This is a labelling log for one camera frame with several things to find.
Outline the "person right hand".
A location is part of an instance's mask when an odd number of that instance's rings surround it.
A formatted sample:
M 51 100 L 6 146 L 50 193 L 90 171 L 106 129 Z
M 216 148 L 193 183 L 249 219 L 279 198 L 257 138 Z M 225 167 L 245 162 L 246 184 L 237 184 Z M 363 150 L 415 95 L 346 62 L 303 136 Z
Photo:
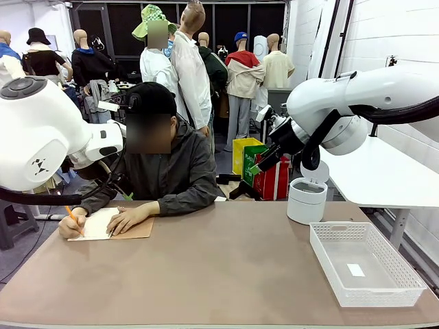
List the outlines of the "person right hand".
M 64 239 L 76 239 L 82 236 L 88 211 L 77 207 L 71 210 L 58 224 L 58 232 Z

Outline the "person left hand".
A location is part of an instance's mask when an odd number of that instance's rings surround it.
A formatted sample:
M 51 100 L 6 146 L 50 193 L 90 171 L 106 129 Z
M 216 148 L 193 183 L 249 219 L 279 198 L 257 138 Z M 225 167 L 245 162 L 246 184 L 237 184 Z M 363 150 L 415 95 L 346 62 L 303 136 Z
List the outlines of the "person left hand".
M 131 227 L 144 222 L 149 217 L 160 214 L 160 206 L 157 201 L 147 202 L 136 208 L 118 207 L 119 213 L 112 216 L 107 225 L 107 233 L 112 235 L 123 234 Z

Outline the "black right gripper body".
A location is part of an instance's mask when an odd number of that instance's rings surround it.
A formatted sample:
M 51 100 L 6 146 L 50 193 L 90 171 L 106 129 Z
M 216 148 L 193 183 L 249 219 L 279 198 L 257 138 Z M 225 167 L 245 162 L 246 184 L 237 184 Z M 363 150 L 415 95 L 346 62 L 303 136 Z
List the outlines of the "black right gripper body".
M 269 138 L 271 144 L 280 145 L 279 151 L 282 154 L 295 155 L 305 146 L 305 141 L 300 138 L 305 137 L 303 132 L 291 117 L 278 117 L 273 122 Z

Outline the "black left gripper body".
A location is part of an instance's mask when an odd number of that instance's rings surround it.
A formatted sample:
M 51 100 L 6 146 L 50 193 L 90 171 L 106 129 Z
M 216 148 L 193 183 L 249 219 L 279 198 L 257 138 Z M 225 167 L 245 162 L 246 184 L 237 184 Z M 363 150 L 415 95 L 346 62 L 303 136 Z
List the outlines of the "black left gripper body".
M 112 162 L 110 160 L 98 160 L 91 165 L 73 170 L 84 180 L 106 181 L 112 172 Z

